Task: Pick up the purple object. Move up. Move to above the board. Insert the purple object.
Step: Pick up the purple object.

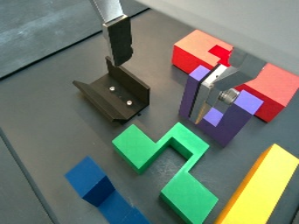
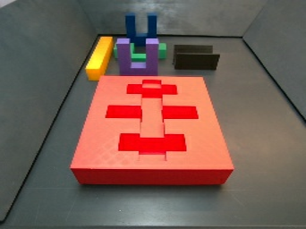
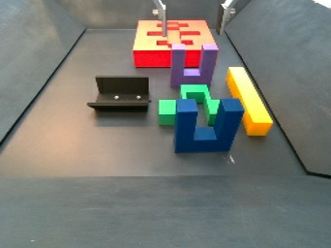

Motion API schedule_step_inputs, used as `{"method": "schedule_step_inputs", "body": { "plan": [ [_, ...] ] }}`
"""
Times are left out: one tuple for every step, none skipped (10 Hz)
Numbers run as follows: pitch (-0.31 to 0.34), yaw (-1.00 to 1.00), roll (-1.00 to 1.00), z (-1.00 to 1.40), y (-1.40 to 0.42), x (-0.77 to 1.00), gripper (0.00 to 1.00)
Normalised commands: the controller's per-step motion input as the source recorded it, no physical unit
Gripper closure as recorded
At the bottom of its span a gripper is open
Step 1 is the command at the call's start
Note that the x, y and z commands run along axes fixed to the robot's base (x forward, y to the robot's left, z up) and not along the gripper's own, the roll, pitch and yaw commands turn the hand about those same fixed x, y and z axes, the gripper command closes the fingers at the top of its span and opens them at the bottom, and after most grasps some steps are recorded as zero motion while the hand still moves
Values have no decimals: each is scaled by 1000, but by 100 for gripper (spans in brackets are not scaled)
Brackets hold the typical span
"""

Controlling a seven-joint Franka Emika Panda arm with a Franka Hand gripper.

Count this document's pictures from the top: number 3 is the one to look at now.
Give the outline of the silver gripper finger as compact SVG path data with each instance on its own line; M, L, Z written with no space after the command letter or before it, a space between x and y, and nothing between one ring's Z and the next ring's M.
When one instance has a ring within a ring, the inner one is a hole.
M221 4L221 25L219 25L219 34L223 34L227 21L230 17L235 14L235 8L234 5L237 3L237 0L226 0Z
M167 36L167 6L162 2L162 0L153 0L155 9L153 10L153 14L158 16L162 21L162 36Z

